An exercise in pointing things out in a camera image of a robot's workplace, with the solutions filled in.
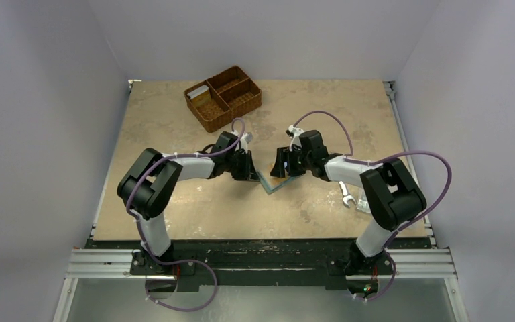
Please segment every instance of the white object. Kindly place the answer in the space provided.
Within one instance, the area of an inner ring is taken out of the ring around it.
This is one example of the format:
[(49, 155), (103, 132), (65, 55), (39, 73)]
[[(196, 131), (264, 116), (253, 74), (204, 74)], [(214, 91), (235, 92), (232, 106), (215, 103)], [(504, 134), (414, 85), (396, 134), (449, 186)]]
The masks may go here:
[(208, 86), (206, 85), (203, 85), (195, 90), (192, 90), (191, 92), (188, 92), (186, 94), (186, 96), (188, 96), (189, 99), (193, 99), (197, 96), (199, 96), (200, 94), (204, 93), (204, 92), (207, 92), (208, 91)]
[(299, 136), (301, 134), (305, 133), (305, 131), (303, 131), (303, 129), (300, 129), (298, 127), (294, 127), (293, 125), (289, 125), (289, 128), (287, 130), (293, 136), (291, 138), (291, 143), (289, 143), (289, 151), (293, 151), (293, 149), (292, 149), (293, 145), (301, 146), (301, 139), (299, 138)]

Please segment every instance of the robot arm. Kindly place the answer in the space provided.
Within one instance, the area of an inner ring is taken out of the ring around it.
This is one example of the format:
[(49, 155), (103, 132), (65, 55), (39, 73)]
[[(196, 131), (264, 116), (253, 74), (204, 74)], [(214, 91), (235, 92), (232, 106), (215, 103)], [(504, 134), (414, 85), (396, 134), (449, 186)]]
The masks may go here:
[[(152, 180), (145, 180), (138, 188), (132, 202), (131, 210), (139, 217), (143, 239), (149, 244), (156, 256), (165, 260), (172, 259), (172, 244), (166, 231), (163, 210), (169, 203), (171, 194), (178, 181), (194, 178), (212, 179), (230, 172), (232, 178), (238, 181), (257, 181), (259, 176), (253, 166), (251, 151), (247, 145), (251, 141), (250, 133), (245, 133), (240, 139), (236, 149), (215, 155), (224, 150), (237, 139), (238, 133), (223, 132), (215, 144), (211, 144), (213, 155), (205, 156), (200, 152), (198, 156), (175, 158), (162, 163), (150, 176)], [(127, 204), (131, 192), (139, 178), (162, 158), (171, 154), (162, 154), (153, 148), (145, 149), (117, 187), (117, 195)]]
[(345, 182), (365, 190), (373, 216), (367, 229), (351, 245), (345, 272), (370, 266), (382, 255), (386, 242), (403, 223), (426, 208), (426, 199), (399, 159), (383, 164), (347, 162), (341, 154), (328, 153), (318, 131), (303, 131), (292, 125), (286, 132), (291, 145), (277, 149), (270, 175), (300, 176), (306, 171), (327, 182)]

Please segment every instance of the gray wall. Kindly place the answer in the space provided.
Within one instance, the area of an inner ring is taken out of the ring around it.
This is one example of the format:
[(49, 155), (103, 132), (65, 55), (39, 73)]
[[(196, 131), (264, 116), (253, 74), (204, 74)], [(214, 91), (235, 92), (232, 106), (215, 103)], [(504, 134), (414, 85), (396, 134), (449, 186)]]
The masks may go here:
[(0, 1), (0, 321), (52, 319), (125, 89), (85, 0)]
[(395, 79), (439, 0), (89, 0), (129, 78)]
[[(441, 1), (397, 85), (410, 148), (453, 166), (431, 220), (472, 321), (515, 321), (515, 1)], [(445, 171), (416, 167), (435, 197)]]

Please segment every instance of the silver extrusion bar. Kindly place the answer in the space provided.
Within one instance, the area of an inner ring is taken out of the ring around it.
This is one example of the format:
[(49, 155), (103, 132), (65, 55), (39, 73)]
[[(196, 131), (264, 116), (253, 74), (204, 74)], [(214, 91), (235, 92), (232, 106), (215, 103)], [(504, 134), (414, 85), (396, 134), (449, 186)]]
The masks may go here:
[[(171, 275), (131, 275), (133, 250), (73, 250), (66, 278), (140, 278), (173, 280)], [(449, 250), (388, 250), (396, 262), (396, 278), (454, 278), (455, 267)], [(365, 280), (370, 276), (348, 276)]]
[(64, 280), (64, 286), (62, 287), (62, 292), (58, 299), (58, 305), (56, 306), (56, 312), (52, 320), (53, 322), (66, 322), (68, 320), (70, 307), (72, 306), (72, 300), (74, 299), (77, 286), (77, 278), (67, 278)]

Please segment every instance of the metal frame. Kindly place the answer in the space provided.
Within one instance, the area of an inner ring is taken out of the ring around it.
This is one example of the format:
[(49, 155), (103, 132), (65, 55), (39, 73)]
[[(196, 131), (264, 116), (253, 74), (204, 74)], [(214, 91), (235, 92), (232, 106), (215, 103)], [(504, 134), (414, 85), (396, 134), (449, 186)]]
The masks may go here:
[[(130, 80), (130, 89), (132, 88), (134, 80)], [(393, 89), (393, 82), (384, 82), (386, 94), (390, 100), (392, 111), (396, 119), (400, 138), (404, 149), (409, 150), (404, 129), (398, 114), (398, 108), (395, 100), (395, 90)], [(408, 167), (414, 179), (418, 183), (415, 167), (411, 156), (407, 156)], [(94, 225), (92, 227), (91, 235), (95, 230), (95, 223), (97, 221), (98, 211), (95, 214)], [(448, 249), (438, 249), (433, 235), (433, 229), (428, 217), (424, 218), (424, 225), (426, 232), (429, 236), (433, 249), (422, 250), (389, 250), (390, 255), (396, 262), (396, 278), (443, 278), (445, 286), (448, 290), (449, 301), (451, 308), (457, 322), (468, 322), (469, 318), (461, 298), (459, 291), (459, 284), (457, 282), (457, 272), (451, 257), (451, 252)], [(74, 298), (75, 290), (78, 286), (80, 278), (110, 278), (110, 279), (128, 279), (140, 278), (145, 279), (159, 279), (159, 280), (172, 280), (173, 276), (133, 276), (129, 273), (131, 268), (133, 250), (98, 250), (98, 249), (85, 249), (73, 250), (70, 257), (68, 270), (66, 271), (64, 286), (62, 293), (56, 307), (56, 314), (54, 315), (54, 322), (67, 321)], [(365, 280), (370, 276), (347, 276), (347, 280)]]
[[(173, 280), (171, 275), (131, 275), (133, 250), (73, 250), (67, 279), (125, 278)], [(396, 262), (396, 278), (456, 278), (449, 250), (388, 250)], [(371, 276), (347, 276), (347, 280), (369, 280)]]

